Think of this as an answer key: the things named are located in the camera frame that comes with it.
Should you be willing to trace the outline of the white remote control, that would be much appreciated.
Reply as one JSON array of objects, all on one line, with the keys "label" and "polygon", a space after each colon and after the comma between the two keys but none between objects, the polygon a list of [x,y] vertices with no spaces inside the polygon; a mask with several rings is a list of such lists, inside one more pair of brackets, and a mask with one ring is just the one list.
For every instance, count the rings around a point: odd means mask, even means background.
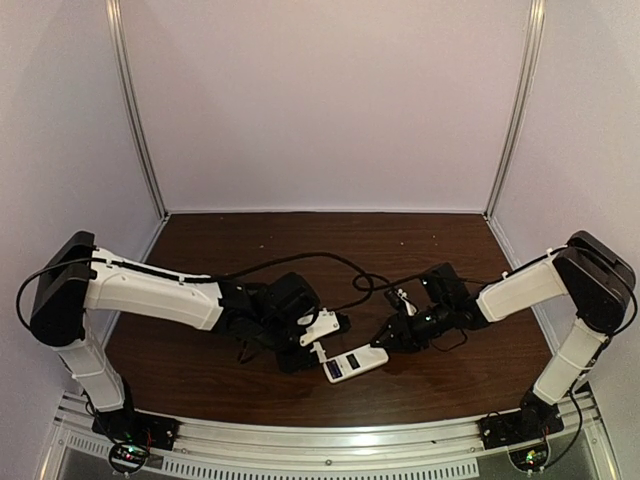
[{"label": "white remote control", "polygon": [[[323,364],[323,370],[328,381],[332,384],[344,382],[356,376],[367,373],[385,365],[389,361],[389,356],[384,348],[374,348],[370,345],[364,345],[341,355],[327,359]],[[343,377],[332,379],[329,376],[327,362],[335,362],[339,365]]]}]

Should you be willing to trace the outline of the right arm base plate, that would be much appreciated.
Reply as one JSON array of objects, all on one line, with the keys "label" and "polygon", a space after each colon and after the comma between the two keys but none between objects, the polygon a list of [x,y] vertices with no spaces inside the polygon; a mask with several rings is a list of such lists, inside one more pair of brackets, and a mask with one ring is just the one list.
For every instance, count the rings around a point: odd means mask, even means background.
[{"label": "right arm base plate", "polygon": [[507,413],[491,412],[477,421],[486,450],[542,439],[564,430],[557,407],[524,407]]}]

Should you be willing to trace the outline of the white battery cover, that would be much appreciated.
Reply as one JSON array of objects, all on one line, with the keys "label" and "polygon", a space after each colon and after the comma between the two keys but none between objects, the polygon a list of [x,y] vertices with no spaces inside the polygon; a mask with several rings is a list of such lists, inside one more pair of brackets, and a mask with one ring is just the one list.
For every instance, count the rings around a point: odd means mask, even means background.
[{"label": "white battery cover", "polygon": [[326,351],[324,350],[320,342],[314,342],[312,344],[311,351],[317,355],[320,364],[324,364],[327,361]]}]

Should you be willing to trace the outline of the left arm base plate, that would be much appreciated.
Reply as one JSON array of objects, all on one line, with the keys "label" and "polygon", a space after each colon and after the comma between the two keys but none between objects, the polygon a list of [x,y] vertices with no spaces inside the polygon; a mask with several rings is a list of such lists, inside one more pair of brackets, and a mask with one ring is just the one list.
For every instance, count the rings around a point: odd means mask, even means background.
[{"label": "left arm base plate", "polygon": [[94,415],[92,431],[109,440],[171,451],[181,423],[170,417],[120,409]]}]

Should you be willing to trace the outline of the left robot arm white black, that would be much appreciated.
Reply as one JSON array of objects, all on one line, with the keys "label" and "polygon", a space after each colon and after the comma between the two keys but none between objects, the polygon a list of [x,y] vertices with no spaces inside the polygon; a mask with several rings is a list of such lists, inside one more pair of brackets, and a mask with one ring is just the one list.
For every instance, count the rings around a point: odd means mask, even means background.
[{"label": "left robot arm white black", "polygon": [[169,320],[280,356],[303,353],[339,328],[335,313],[321,307],[298,274],[246,284],[165,270],[99,248],[87,231],[76,232],[33,278],[30,332],[57,352],[100,417],[124,424],[135,417],[131,393],[86,324],[88,310]]}]

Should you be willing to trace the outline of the purple battery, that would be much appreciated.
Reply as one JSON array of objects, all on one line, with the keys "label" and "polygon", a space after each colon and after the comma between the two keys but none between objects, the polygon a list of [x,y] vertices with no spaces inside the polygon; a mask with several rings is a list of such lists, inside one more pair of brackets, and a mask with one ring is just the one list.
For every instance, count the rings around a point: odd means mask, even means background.
[{"label": "purple battery", "polygon": [[339,379],[343,377],[343,373],[339,367],[339,365],[335,362],[327,362],[325,364],[325,366],[327,367],[327,371],[329,373],[329,376],[332,379]]}]

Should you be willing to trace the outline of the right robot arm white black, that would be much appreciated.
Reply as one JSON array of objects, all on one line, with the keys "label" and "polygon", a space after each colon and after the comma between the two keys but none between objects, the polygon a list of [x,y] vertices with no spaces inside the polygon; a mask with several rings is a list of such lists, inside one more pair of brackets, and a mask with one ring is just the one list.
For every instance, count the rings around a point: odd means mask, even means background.
[{"label": "right robot arm white black", "polygon": [[392,287],[386,289],[396,308],[371,344],[387,352],[414,353],[456,329],[475,331],[516,313],[562,298],[574,308],[574,321],[549,363],[524,394],[518,429],[541,434],[557,403],[601,352],[623,331],[628,309],[636,307],[637,276],[633,267],[587,231],[496,280],[468,289],[468,280],[450,263],[418,275],[430,305],[407,310]]}]

